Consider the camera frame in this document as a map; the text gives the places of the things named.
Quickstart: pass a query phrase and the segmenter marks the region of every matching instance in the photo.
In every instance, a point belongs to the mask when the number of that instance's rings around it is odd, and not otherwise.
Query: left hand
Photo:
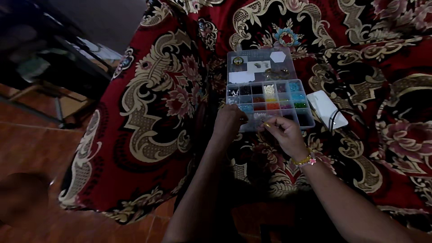
[[[240,126],[248,122],[248,117],[237,105],[225,105],[217,113],[212,139],[230,144],[236,137]]]

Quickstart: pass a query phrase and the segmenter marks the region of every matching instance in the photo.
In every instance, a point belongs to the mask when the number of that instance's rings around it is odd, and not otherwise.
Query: hexagon shape
[[[274,62],[283,62],[285,60],[285,53],[283,53],[283,51],[274,51],[270,54],[270,58],[274,61]]]

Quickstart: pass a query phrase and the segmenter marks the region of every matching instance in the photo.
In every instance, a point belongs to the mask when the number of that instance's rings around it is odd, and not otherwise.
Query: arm
[[[237,105],[226,105],[217,115],[214,132],[184,197],[169,222],[163,242],[190,242],[208,239],[222,157],[234,140],[240,125],[247,120]]]
[[[262,130],[264,128],[294,160],[301,161],[309,155],[295,122],[273,117],[261,126]],[[303,166],[302,172],[337,230],[348,242],[413,242],[407,229],[345,185],[322,161]]]

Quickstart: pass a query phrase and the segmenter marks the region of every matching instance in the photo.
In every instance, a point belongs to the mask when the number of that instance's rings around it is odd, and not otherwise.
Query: right hand
[[[294,121],[274,116],[261,124],[260,131],[264,131],[264,129],[279,141],[282,150],[295,161],[301,161],[309,155],[300,127]]]

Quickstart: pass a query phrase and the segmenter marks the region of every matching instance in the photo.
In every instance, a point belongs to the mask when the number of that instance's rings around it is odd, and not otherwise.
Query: tile floor
[[[0,86],[0,92],[7,92]],[[54,115],[54,103],[42,94],[30,93],[20,102]],[[175,198],[159,206],[139,222],[119,225],[91,211],[64,211],[57,204],[60,184],[84,128],[57,129],[55,124],[33,116],[13,106],[0,103],[0,179],[16,172],[43,172],[52,180],[49,191],[49,210],[40,226],[24,231],[9,226],[0,227],[0,242],[140,242],[158,243],[172,216]],[[286,224],[292,221],[291,210],[276,212],[288,205],[251,204],[232,211],[239,233],[247,242],[260,242],[260,224]],[[272,236],[273,242],[279,242]]]

